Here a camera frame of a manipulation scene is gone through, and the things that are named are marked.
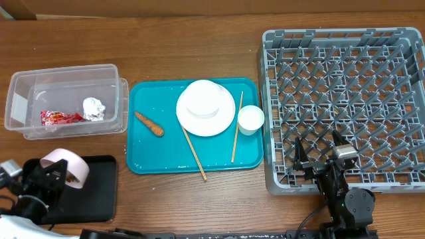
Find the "wooden chopstick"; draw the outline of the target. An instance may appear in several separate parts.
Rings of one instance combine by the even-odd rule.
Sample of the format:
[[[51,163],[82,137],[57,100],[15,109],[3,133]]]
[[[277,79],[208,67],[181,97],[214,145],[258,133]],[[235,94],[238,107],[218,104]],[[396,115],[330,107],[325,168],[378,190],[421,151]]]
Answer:
[[[239,102],[239,107],[238,107],[237,113],[239,113],[239,111],[242,109],[243,96],[244,96],[244,92],[241,91],[240,102]],[[237,116],[236,116],[236,130],[235,130],[234,143],[233,143],[233,148],[232,148],[231,163],[234,163],[234,158],[235,158],[235,155],[236,155],[236,146],[237,146],[237,140],[238,140],[238,132],[239,132],[239,124],[238,124],[238,114],[237,114]]]
[[[190,147],[190,149],[191,149],[191,151],[192,151],[192,154],[193,154],[193,156],[194,156],[194,158],[195,158],[195,161],[197,162],[197,165],[198,165],[198,168],[199,168],[199,170],[200,170],[200,172],[201,172],[201,175],[202,175],[202,177],[203,177],[204,181],[207,181],[207,176],[206,176],[206,174],[205,174],[205,171],[204,171],[204,169],[203,169],[203,166],[201,165],[201,162],[199,161],[198,155],[197,155],[197,153],[196,153],[196,151],[195,151],[195,148],[193,147],[193,144],[192,144],[192,142],[191,142],[191,140],[190,140],[190,137],[189,137],[189,135],[188,135],[188,133],[187,133],[186,129],[185,129],[182,125],[181,125],[181,128],[182,128],[182,130],[183,130],[183,133],[184,133],[184,135],[185,135],[185,138],[186,138],[186,140],[187,140],[187,143],[189,144],[189,147]]]

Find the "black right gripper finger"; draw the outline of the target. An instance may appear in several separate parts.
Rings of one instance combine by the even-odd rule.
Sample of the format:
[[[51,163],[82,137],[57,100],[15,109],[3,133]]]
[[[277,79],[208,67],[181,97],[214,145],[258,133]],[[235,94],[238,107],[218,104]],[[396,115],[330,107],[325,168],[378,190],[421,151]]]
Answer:
[[[293,168],[296,171],[305,171],[309,164],[309,159],[299,137],[295,138],[295,156]]]
[[[335,146],[350,145],[351,144],[336,129],[334,129],[331,134],[332,134],[333,142],[334,142]]]

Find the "grey dishwasher rack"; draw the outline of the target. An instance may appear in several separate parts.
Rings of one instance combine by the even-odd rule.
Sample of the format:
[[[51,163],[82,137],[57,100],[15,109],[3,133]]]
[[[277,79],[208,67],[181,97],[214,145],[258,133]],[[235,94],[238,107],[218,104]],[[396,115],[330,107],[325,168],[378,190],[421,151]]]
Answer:
[[[359,151],[352,187],[424,191],[424,40],[412,27],[268,30],[258,52],[264,169],[273,195],[317,193],[293,167],[322,162],[338,131]]]

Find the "red snack wrapper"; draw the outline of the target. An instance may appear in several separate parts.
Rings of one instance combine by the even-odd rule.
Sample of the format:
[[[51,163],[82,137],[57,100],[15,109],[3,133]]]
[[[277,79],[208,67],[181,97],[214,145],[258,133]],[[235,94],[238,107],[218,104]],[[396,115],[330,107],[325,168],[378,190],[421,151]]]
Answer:
[[[62,125],[68,123],[79,123],[86,121],[80,114],[66,114],[56,111],[42,111],[41,125]]]

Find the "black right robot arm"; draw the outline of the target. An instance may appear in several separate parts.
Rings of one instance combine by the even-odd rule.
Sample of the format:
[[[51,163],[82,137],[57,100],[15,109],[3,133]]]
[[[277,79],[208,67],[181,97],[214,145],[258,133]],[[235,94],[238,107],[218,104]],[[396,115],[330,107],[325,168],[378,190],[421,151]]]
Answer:
[[[293,168],[304,172],[304,179],[316,180],[325,197],[331,222],[320,224],[315,233],[319,238],[377,238],[370,231],[376,197],[368,189],[350,189],[344,173],[359,159],[358,149],[336,130],[332,131],[335,147],[326,161],[310,162],[300,138],[295,139]]]

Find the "pink bowl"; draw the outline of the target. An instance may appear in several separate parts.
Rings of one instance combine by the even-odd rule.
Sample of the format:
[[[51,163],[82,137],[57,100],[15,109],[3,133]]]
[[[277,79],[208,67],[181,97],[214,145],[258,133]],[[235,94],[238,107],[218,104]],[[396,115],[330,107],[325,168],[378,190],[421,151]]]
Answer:
[[[75,189],[81,189],[86,182],[90,172],[88,164],[72,151],[67,149],[55,149],[40,160],[43,168],[51,166],[64,159],[67,161],[67,172],[65,184]]]

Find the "orange carrot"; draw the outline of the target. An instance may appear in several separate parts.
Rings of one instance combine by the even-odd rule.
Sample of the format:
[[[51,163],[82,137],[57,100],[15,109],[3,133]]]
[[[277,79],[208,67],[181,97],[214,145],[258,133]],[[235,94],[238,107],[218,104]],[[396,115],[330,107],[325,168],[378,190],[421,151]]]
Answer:
[[[151,121],[149,118],[145,117],[139,112],[134,112],[135,117],[143,123],[154,135],[157,137],[163,137],[164,136],[164,130],[162,127]]]

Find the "white plate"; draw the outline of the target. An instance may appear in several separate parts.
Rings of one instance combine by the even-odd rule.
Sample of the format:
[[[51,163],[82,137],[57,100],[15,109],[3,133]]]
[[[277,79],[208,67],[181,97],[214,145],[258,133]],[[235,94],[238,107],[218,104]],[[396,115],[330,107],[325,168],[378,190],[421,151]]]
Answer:
[[[222,133],[231,125],[236,113],[235,101],[224,86],[220,84],[218,86],[222,90],[220,107],[218,113],[211,118],[198,118],[189,113],[183,102],[183,92],[186,89],[179,96],[176,105],[177,119],[188,132],[201,137],[210,137]]]

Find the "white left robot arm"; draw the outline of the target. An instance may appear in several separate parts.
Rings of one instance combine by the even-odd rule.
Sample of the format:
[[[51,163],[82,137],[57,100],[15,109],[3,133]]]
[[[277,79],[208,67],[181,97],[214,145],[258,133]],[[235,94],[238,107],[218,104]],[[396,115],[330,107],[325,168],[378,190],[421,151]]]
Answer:
[[[1,163],[1,188],[17,200],[1,209],[2,238],[62,238],[49,224],[101,222],[116,205],[116,162],[100,157],[45,157],[20,167]]]

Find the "white bowl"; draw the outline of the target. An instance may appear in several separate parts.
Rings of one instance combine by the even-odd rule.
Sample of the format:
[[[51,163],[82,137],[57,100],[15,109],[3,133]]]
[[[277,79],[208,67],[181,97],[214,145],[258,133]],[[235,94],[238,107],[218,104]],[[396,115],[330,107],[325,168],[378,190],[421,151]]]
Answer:
[[[211,118],[218,113],[222,90],[210,80],[196,80],[183,92],[186,109],[198,118]]]

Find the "white paper cup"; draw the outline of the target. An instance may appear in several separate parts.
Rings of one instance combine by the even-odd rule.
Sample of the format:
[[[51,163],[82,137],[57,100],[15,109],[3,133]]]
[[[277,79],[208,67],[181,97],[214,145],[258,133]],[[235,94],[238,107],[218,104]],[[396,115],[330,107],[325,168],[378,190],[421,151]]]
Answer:
[[[258,106],[244,106],[238,113],[239,130],[244,135],[253,135],[264,124],[264,112]]]

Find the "black tray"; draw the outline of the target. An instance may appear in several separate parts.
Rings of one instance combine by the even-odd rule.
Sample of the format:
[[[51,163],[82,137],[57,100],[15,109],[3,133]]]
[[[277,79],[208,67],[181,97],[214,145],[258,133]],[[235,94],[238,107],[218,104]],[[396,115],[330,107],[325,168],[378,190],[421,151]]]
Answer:
[[[35,224],[106,222],[116,208],[117,163],[111,155],[83,156],[89,174],[81,189],[64,186],[54,202],[31,193],[18,200],[15,210]]]

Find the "teal plastic tray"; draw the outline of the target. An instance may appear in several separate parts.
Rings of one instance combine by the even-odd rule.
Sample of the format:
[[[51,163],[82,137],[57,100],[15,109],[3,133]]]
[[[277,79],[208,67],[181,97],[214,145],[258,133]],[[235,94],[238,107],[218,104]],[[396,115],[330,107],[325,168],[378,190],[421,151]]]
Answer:
[[[194,173],[197,162],[177,119],[177,100],[191,80],[152,81],[136,84],[129,93],[127,166],[140,175]],[[134,115],[139,112],[164,130],[154,135]],[[236,120],[222,133],[201,137],[187,131],[205,171],[252,169],[262,161],[263,137],[238,133],[236,155],[231,163]]]

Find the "foil ball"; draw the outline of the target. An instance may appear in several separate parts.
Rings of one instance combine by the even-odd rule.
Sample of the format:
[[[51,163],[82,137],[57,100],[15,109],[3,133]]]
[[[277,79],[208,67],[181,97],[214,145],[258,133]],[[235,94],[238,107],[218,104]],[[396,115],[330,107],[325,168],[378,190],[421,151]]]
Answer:
[[[88,121],[100,121],[104,119],[106,107],[96,98],[89,97],[83,101],[83,118]]]

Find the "wooden chopstick left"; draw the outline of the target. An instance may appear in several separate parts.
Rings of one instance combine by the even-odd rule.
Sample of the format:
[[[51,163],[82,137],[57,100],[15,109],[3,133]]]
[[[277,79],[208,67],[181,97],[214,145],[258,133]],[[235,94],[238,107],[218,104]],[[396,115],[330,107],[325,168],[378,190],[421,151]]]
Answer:
[[[184,133],[184,135],[185,135],[185,138],[186,138],[186,140],[187,140],[187,143],[189,144],[189,147],[190,147],[190,149],[191,149],[191,151],[192,151],[192,154],[193,154],[193,156],[194,156],[194,158],[195,158],[195,161],[197,162],[197,165],[198,165],[198,168],[199,168],[199,170],[200,170],[200,172],[201,172],[201,175],[202,175],[202,177],[203,177],[204,181],[207,181],[207,176],[206,176],[206,174],[205,174],[205,171],[204,171],[204,169],[203,169],[203,166],[201,165],[201,162],[199,161],[198,155],[197,155],[197,153],[196,153],[196,151],[195,151],[195,148],[193,147],[193,144],[192,144],[192,142],[191,142],[191,140],[190,140],[190,137],[189,137],[189,135],[188,135],[188,133],[187,133],[186,129],[185,129],[182,125],[181,125],[181,128],[182,128],[182,130],[183,130],[183,133]]]

